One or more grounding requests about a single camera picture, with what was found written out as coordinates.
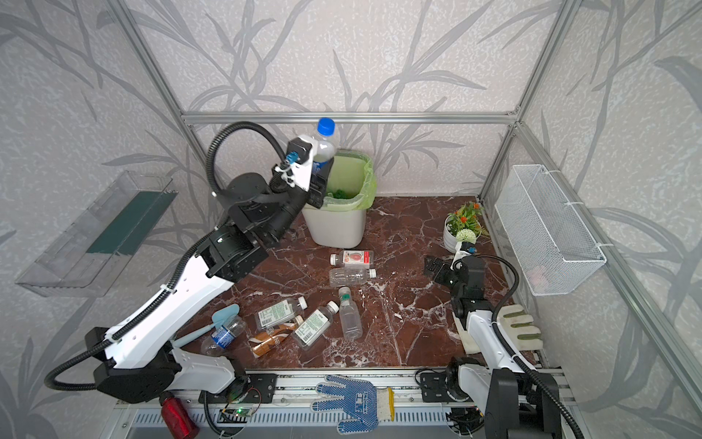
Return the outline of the blue label pepsi bottle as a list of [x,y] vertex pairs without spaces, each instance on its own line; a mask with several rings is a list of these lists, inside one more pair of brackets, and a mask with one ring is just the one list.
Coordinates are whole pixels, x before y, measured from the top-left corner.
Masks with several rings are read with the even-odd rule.
[[321,118],[317,124],[314,139],[318,142],[317,154],[314,156],[313,173],[318,174],[336,155],[336,122],[331,118]]

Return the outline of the brown tea bottle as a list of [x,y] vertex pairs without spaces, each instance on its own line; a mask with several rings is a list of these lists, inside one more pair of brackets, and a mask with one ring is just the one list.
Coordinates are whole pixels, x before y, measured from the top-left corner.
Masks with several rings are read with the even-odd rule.
[[252,355],[258,359],[273,351],[303,324],[303,318],[296,316],[293,320],[278,324],[249,338]]

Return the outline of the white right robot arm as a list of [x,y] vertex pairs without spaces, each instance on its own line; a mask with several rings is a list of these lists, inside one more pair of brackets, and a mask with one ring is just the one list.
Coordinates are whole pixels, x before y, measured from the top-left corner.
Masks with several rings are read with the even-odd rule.
[[[486,261],[502,263],[513,283],[497,305],[484,297]],[[424,275],[447,287],[458,325],[467,331],[482,354],[484,366],[471,360],[452,360],[446,385],[455,400],[472,400],[483,416],[487,438],[561,438],[566,424],[576,438],[585,434],[561,402],[555,379],[537,370],[517,349],[499,321],[499,313],[517,291],[518,270],[491,254],[459,251],[452,260],[427,255]]]

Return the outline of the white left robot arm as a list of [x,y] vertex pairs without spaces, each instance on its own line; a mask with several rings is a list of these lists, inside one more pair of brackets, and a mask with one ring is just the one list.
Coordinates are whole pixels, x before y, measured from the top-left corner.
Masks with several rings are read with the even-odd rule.
[[[271,179],[245,173],[222,187],[215,162],[225,140],[239,131],[261,135],[280,162]],[[282,148],[253,122],[229,124],[214,136],[205,170],[212,196],[223,206],[219,224],[193,244],[172,277],[131,316],[86,336],[86,351],[50,371],[53,391],[98,391],[128,404],[149,402],[166,391],[219,394],[244,373],[226,357],[193,354],[173,336],[213,298],[230,290],[279,245],[307,205],[321,208],[334,159],[325,158],[318,138],[301,135]]]

